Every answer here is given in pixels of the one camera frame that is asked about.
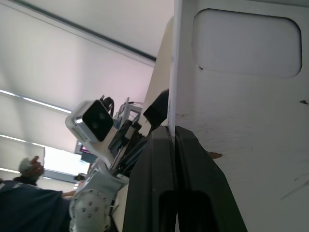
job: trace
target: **hand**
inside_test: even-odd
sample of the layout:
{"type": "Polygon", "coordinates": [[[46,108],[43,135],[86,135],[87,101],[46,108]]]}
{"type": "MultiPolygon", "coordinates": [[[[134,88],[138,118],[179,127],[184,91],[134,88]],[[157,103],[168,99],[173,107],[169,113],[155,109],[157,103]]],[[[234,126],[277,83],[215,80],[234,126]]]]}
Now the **hand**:
{"type": "Polygon", "coordinates": [[[208,152],[208,155],[209,155],[212,159],[217,159],[217,158],[222,157],[222,154],[216,153],[216,152],[208,152]]]}
{"type": "Polygon", "coordinates": [[[39,157],[36,156],[36,157],[33,158],[33,160],[31,160],[31,162],[30,162],[31,169],[29,171],[23,173],[22,176],[30,177],[30,178],[36,178],[36,177],[43,175],[44,168],[41,165],[41,163],[38,162],[38,159],[39,159],[39,157]]]}
{"type": "Polygon", "coordinates": [[[71,191],[71,192],[63,192],[62,193],[62,197],[63,198],[72,198],[75,194],[75,191],[71,191]]]}

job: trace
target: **person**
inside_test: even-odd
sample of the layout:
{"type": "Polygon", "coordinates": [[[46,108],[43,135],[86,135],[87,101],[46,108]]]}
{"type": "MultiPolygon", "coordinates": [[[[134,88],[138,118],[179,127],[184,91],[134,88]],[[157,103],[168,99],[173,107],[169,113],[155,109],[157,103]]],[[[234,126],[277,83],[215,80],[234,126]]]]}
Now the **person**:
{"type": "Polygon", "coordinates": [[[69,204],[65,193],[37,187],[44,173],[38,157],[14,180],[0,180],[0,231],[68,232],[69,204]]]}

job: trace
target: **ceiling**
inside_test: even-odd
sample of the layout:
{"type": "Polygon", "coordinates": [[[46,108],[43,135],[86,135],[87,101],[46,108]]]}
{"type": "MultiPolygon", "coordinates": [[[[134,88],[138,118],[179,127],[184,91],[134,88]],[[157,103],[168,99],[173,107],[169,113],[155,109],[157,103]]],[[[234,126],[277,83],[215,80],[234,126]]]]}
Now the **ceiling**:
{"type": "Polygon", "coordinates": [[[174,0],[26,0],[78,25],[157,56],[174,0]]]}
{"type": "MultiPolygon", "coordinates": [[[[36,1],[29,3],[156,57],[173,1],[36,1]]],[[[111,96],[143,102],[154,62],[114,44],[0,0],[0,90],[73,110],[111,96]]],[[[0,94],[0,134],[73,152],[66,114],[0,94]]]]}

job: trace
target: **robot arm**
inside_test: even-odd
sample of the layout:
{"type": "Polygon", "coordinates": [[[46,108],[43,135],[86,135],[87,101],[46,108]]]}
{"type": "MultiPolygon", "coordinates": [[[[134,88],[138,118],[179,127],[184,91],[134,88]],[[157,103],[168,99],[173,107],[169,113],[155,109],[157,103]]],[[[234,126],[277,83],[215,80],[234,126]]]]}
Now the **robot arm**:
{"type": "Polygon", "coordinates": [[[110,226],[110,210],[117,192],[128,184],[127,177],[117,177],[109,170],[115,161],[109,145],[117,129],[101,100],[81,103],[65,123],[87,150],[98,157],[70,203],[70,231],[103,232],[110,226]]]}

